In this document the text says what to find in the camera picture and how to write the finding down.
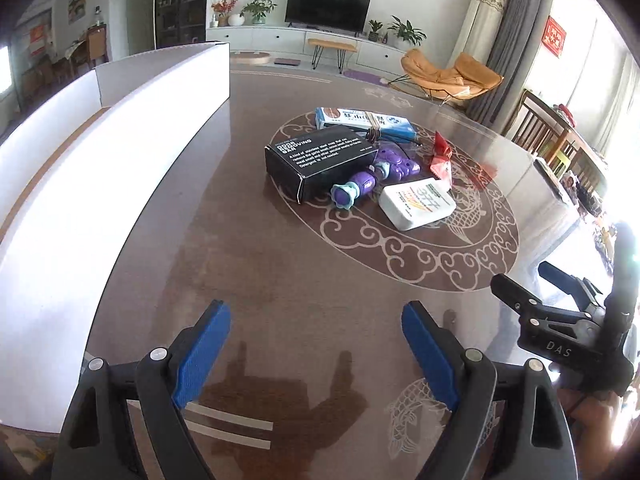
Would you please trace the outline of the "red triangular pouch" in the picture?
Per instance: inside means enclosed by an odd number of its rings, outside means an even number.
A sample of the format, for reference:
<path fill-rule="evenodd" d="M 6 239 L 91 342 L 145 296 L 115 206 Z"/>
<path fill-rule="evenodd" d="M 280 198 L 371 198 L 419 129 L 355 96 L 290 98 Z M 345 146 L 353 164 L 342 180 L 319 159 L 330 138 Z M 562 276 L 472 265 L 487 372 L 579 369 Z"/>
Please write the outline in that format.
<path fill-rule="evenodd" d="M 447 140 L 438 132 L 435 132 L 433 154 L 430 162 L 430 171 L 434 176 L 449 185 L 452 185 L 451 170 L 452 149 Z"/>

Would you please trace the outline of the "wooden dining chair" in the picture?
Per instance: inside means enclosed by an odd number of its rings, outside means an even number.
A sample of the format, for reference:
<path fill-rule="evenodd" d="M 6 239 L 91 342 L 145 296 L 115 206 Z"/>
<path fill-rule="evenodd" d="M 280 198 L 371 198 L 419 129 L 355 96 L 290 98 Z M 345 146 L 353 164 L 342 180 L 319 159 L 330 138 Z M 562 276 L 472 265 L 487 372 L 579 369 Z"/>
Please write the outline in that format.
<path fill-rule="evenodd" d="M 572 127 L 560 108 L 525 89 L 502 135 L 543 159 L 558 179 L 573 171 L 582 186 L 600 197 L 606 193 L 606 162 Z"/>

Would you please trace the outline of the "purple toy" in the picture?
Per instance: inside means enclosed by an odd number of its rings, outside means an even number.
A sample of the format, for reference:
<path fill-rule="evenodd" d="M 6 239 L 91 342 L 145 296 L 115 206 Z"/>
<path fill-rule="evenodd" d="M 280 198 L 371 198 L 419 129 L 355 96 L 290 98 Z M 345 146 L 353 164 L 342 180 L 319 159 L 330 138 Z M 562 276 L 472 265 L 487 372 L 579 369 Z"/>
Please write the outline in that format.
<path fill-rule="evenodd" d="M 356 172 L 346 182 L 334 184 L 331 200 L 336 208 L 349 210 L 360 197 L 371 193 L 380 184 L 397 184 L 420 174 L 420 165 L 398 145 L 383 143 L 374 162 Z"/>

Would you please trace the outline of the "grey curtain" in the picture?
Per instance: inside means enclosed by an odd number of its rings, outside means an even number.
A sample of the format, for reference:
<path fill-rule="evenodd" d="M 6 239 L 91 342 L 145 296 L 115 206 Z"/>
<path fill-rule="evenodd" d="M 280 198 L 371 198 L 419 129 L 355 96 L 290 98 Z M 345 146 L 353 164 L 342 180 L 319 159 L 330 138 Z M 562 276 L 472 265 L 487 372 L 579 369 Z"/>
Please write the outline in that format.
<path fill-rule="evenodd" d="M 532 67 L 551 0 L 508 0 L 487 66 L 503 76 L 495 89 L 474 99 L 466 108 L 469 118 L 501 132 L 521 96 Z"/>

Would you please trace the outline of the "black television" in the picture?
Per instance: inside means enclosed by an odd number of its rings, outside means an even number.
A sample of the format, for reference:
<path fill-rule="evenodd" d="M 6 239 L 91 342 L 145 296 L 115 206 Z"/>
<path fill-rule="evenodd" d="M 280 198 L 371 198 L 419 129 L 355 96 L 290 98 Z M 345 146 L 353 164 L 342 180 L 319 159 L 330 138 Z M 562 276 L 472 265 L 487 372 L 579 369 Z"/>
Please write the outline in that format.
<path fill-rule="evenodd" d="M 285 23 L 327 27 L 360 34 L 371 0 L 288 0 Z"/>

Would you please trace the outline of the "standing air conditioner cover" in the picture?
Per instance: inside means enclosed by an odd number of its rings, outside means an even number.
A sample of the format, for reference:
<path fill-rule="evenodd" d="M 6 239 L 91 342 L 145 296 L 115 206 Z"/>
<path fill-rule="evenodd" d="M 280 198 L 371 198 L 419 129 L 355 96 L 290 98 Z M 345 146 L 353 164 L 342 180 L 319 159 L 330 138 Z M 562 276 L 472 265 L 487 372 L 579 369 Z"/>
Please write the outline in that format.
<path fill-rule="evenodd" d="M 506 13 L 508 0 L 471 0 L 454 50 L 447 63 L 454 65 L 460 53 L 466 53 L 485 64 L 494 46 Z"/>

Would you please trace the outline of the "blue white toothpaste box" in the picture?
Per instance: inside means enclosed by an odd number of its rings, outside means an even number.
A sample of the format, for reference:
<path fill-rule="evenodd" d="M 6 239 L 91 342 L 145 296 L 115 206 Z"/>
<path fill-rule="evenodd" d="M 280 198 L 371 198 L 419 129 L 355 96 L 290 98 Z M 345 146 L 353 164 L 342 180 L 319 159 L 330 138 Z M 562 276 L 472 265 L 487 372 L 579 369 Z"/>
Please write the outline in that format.
<path fill-rule="evenodd" d="M 374 132 L 380 138 L 397 142 L 416 142 L 418 135 L 405 117 L 385 115 L 367 110 L 339 107 L 317 107 L 314 120 L 319 129 L 344 126 L 356 131 Z"/>

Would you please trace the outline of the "orange lounge chair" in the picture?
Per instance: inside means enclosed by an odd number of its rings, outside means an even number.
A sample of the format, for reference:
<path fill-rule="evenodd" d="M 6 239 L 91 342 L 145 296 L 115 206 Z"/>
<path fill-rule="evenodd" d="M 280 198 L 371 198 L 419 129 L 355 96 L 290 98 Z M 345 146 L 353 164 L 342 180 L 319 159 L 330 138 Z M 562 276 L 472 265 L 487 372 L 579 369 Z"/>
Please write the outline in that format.
<path fill-rule="evenodd" d="M 503 76 L 461 52 L 454 65 L 438 68 L 418 49 L 409 50 L 400 60 L 404 73 L 386 84 L 400 90 L 400 85 L 413 86 L 427 99 L 465 102 L 499 87 Z"/>

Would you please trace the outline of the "red flower vase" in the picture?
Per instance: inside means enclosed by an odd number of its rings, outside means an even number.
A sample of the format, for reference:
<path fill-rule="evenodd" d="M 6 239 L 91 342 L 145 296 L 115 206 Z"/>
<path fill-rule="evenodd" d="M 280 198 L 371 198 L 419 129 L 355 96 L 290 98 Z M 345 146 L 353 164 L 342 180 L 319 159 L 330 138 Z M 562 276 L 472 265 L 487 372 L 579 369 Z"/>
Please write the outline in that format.
<path fill-rule="evenodd" d="M 213 27 L 226 26 L 228 24 L 228 18 L 238 2 L 239 0 L 217 0 L 213 2 Z"/>

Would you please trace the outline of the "black glass display cabinet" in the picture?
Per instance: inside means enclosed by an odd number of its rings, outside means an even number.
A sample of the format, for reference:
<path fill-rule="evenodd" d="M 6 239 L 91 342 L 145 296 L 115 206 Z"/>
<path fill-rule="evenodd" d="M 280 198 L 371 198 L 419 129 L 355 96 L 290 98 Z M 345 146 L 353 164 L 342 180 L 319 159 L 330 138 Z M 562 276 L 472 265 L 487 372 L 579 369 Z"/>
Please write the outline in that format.
<path fill-rule="evenodd" d="M 154 0 L 157 49 L 205 41 L 206 0 Z"/>

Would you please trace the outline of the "white sunscreen bottle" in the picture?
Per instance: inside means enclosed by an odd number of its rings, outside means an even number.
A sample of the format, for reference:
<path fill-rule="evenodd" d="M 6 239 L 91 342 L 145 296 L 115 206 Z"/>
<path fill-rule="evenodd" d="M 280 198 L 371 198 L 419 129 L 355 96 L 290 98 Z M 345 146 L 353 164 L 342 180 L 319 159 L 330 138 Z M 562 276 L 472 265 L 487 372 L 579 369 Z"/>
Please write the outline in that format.
<path fill-rule="evenodd" d="M 449 191 L 448 182 L 434 178 L 387 185 L 378 206 L 398 231 L 406 232 L 449 217 L 457 208 Z"/>

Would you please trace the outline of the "round beige floor mat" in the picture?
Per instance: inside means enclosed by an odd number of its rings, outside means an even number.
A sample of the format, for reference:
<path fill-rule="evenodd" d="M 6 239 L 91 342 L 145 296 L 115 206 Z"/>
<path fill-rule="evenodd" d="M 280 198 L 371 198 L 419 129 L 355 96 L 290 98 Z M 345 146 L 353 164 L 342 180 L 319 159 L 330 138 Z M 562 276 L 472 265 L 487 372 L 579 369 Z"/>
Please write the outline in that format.
<path fill-rule="evenodd" d="M 238 51 L 230 53 L 230 63 L 234 65 L 266 65 L 271 61 L 271 56 L 266 52 Z"/>

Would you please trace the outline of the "white cardboard box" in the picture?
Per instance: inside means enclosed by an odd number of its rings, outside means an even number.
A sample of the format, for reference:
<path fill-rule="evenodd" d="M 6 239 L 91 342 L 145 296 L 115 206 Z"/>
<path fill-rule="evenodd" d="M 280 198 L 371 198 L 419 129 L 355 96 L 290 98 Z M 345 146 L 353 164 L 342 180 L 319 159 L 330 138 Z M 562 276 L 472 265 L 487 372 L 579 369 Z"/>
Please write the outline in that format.
<path fill-rule="evenodd" d="M 1 147 L 1 421 L 56 434 L 96 310 L 146 203 L 230 94 L 224 42 L 74 80 Z"/>

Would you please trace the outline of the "black text box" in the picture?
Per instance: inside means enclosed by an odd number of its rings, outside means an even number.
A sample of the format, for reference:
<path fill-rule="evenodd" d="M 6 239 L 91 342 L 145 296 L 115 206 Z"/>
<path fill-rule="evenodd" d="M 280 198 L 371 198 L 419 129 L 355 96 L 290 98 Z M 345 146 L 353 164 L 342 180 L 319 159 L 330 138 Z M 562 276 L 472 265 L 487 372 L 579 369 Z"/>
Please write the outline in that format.
<path fill-rule="evenodd" d="M 373 164 L 378 148 L 344 126 L 272 142 L 265 147 L 267 174 L 295 203 L 313 200 Z"/>

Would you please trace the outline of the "white tv cabinet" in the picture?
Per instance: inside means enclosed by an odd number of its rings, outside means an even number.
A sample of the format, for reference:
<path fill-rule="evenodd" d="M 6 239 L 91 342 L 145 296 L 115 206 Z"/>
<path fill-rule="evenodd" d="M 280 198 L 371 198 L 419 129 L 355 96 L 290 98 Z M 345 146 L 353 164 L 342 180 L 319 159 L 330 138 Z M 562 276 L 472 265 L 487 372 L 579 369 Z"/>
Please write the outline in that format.
<path fill-rule="evenodd" d="M 376 44 L 352 36 L 318 32 L 318 30 L 268 25 L 243 25 L 208 28 L 207 41 L 223 41 L 232 51 L 266 52 L 276 58 L 299 58 L 311 62 L 316 43 L 349 44 L 344 57 L 344 67 L 355 70 L 376 70 L 387 75 L 401 75 L 400 60 L 404 51 Z"/>

